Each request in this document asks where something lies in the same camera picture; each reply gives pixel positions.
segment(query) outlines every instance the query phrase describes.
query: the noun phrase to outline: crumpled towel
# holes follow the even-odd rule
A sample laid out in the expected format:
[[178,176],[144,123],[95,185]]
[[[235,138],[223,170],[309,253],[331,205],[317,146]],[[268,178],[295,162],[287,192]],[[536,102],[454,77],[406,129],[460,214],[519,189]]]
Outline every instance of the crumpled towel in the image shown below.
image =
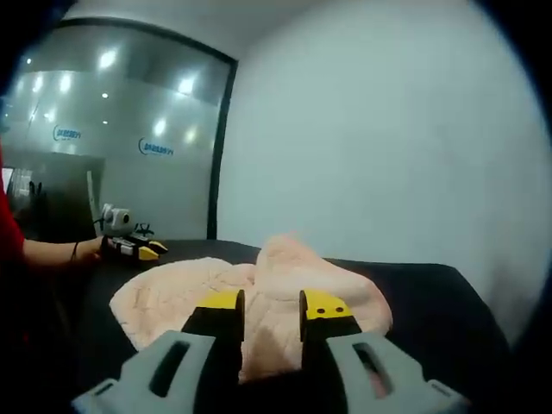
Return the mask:
[[392,325],[388,303],[368,278],[336,267],[287,236],[275,236],[257,264],[184,260],[150,269],[130,280],[110,307],[140,350],[167,330],[180,330],[210,292],[243,289],[246,297],[241,381],[298,370],[299,292],[326,291],[345,301],[363,331],[384,335]]

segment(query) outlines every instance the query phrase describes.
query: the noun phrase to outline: logo on glass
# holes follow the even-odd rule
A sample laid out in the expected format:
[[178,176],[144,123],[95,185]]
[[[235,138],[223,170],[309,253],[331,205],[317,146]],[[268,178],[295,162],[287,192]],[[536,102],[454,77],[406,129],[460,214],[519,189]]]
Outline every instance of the logo on glass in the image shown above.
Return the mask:
[[59,125],[53,127],[53,140],[54,141],[70,141],[70,140],[79,140],[80,132],[76,129],[65,129],[60,128]]
[[174,151],[171,148],[146,142],[145,138],[141,138],[138,141],[138,149],[144,155],[150,155],[150,154],[173,155],[174,154]]

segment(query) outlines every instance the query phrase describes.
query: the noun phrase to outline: black table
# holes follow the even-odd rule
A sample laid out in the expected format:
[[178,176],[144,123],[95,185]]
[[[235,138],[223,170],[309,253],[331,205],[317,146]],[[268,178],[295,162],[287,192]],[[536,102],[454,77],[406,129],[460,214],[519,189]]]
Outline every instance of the black table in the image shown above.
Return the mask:
[[[169,253],[160,264],[203,257],[232,264],[255,263],[259,252],[258,248],[230,241],[170,241],[166,245]],[[433,264],[330,261],[369,275],[379,287],[393,314],[387,338],[422,364],[427,380],[440,380],[477,405],[500,401],[508,382],[510,350],[491,312],[457,270]],[[121,286],[151,266],[155,265],[132,267],[108,261],[91,278],[77,327],[81,389],[89,389],[108,377],[118,378],[122,363],[135,353],[111,313],[109,301]],[[294,380],[297,375],[274,381],[282,386],[283,381]],[[249,387],[254,390],[254,399],[270,398],[267,388]],[[296,388],[284,386],[285,392],[300,394]],[[278,403],[273,403],[276,411]],[[258,403],[250,404],[254,410]]]

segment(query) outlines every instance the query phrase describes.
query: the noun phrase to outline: red shirt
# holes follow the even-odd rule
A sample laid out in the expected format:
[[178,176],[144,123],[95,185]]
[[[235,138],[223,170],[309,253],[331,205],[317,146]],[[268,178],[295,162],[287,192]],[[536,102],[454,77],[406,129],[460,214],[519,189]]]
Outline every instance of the red shirt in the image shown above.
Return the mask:
[[[0,149],[0,167],[2,167],[2,150]],[[3,192],[2,176],[0,175],[0,262],[5,260],[17,260],[22,257],[23,241],[25,240],[19,230],[8,206],[8,198]]]

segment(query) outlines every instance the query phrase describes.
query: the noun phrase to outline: glass partition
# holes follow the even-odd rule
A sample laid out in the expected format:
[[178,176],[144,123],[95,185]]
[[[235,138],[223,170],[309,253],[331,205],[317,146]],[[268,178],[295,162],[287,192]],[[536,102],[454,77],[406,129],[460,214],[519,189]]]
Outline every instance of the glass partition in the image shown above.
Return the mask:
[[4,97],[9,200],[28,236],[93,235],[109,203],[157,238],[205,238],[234,63],[138,23],[54,30]]

